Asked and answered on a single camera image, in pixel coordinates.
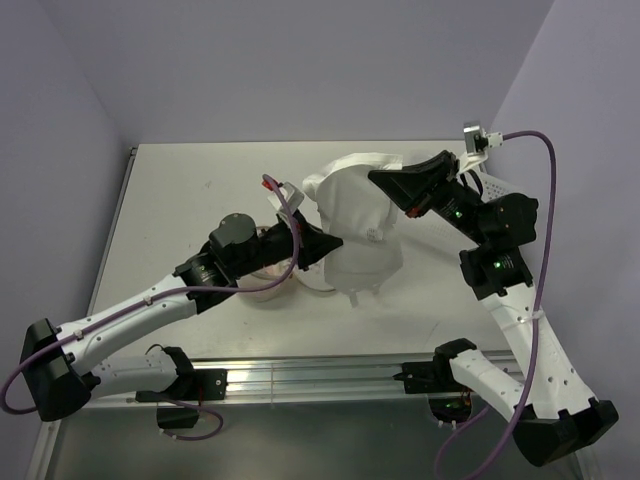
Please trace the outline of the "white garment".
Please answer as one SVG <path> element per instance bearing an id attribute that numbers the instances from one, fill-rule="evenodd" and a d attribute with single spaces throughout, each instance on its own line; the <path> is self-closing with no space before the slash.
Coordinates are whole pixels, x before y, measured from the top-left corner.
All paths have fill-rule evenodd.
<path id="1" fill-rule="evenodd" d="M 324 281 L 358 306 L 362 292 L 379 293 L 403 266 L 395 225 L 398 207 L 368 174 L 403 167 L 403 157 L 353 153 L 334 160 L 303 180 L 304 194 L 316 204 L 324 233 L 343 245 L 324 258 Z"/>

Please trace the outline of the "white mesh laundry bag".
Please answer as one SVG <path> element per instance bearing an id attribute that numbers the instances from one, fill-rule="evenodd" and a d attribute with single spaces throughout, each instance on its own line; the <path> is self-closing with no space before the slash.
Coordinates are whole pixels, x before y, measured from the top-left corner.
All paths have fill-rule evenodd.
<path id="1" fill-rule="evenodd" d="M 296 267 L 289 276 L 278 285 L 269 289 L 267 286 L 275 283 L 287 271 L 290 260 L 286 259 L 277 264 L 263 267 L 262 269 L 241 277 L 237 284 L 243 289 L 251 289 L 251 292 L 240 293 L 240 297 L 251 303 L 265 303 L 276 299 L 284 294 L 288 289 L 298 286 L 319 294 L 335 293 L 334 287 L 330 286 L 324 278 L 324 261 L 321 260 L 309 267 L 308 270 L 300 270 Z"/>

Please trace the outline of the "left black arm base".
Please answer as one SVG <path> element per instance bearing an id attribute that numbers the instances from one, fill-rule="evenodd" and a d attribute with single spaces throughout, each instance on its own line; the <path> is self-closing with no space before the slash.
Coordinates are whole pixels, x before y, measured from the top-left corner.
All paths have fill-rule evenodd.
<path id="1" fill-rule="evenodd" d="M 179 380 L 167 392 L 136 392 L 135 401 L 157 404 L 156 423 L 163 434 L 182 441 L 203 440 L 219 434 L 224 426 L 223 417 L 206 403 L 225 399 L 227 378 L 228 371 L 223 368 L 196 369 L 188 380 Z M 191 436 L 179 433 L 195 428 L 206 417 L 214 419 L 212 432 Z"/>

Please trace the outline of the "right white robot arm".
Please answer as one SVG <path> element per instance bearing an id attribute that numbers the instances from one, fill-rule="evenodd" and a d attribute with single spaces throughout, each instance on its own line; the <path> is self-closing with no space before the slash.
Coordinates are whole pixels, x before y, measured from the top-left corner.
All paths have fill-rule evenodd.
<path id="1" fill-rule="evenodd" d="M 491 315 L 526 376 L 520 384 L 467 339 L 441 345 L 432 361 L 443 389 L 478 394 L 506 421 L 529 463 L 540 467 L 600 439 L 619 419 L 580 378 L 545 313 L 537 282 L 520 253 L 536 238 L 538 202 L 521 193 L 483 201 L 458 179 L 449 151 L 399 170 L 373 170 L 369 180 L 409 218 L 433 212 L 475 243 L 459 253 L 466 284 Z"/>

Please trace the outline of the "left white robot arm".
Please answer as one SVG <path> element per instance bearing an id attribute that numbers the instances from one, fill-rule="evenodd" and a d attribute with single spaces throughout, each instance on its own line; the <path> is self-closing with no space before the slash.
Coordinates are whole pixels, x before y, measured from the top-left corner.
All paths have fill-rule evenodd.
<path id="1" fill-rule="evenodd" d="M 55 327 L 48 319 L 26 332 L 19 373 L 41 420 L 63 419 L 91 399 L 140 392 L 152 401 L 183 400 L 196 388 L 195 369 L 182 349 L 164 347 L 142 357 L 116 352 L 173 322 L 199 315 L 229 299 L 240 278 L 290 260 L 301 269 L 319 262 L 342 239 L 294 212 L 259 232 L 246 214 L 230 214 L 201 250 L 173 273 L 103 312 Z"/>

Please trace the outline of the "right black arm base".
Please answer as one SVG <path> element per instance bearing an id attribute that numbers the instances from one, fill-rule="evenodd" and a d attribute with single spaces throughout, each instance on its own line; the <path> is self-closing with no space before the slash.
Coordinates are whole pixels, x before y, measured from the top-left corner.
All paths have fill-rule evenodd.
<path id="1" fill-rule="evenodd" d="M 490 410 L 488 405 L 477 409 L 472 401 L 473 391 L 454 379 L 450 361 L 467 351 L 477 353 L 478 349 L 465 338 L 449 341 L 435 349 L 431 360 L 404 362 L 401 370 L 393 375 L 394 381 L 403 384 L 407 395 L 444 394 L 428 400 L 430 415 L 439 428 L 456 430 Z"/>

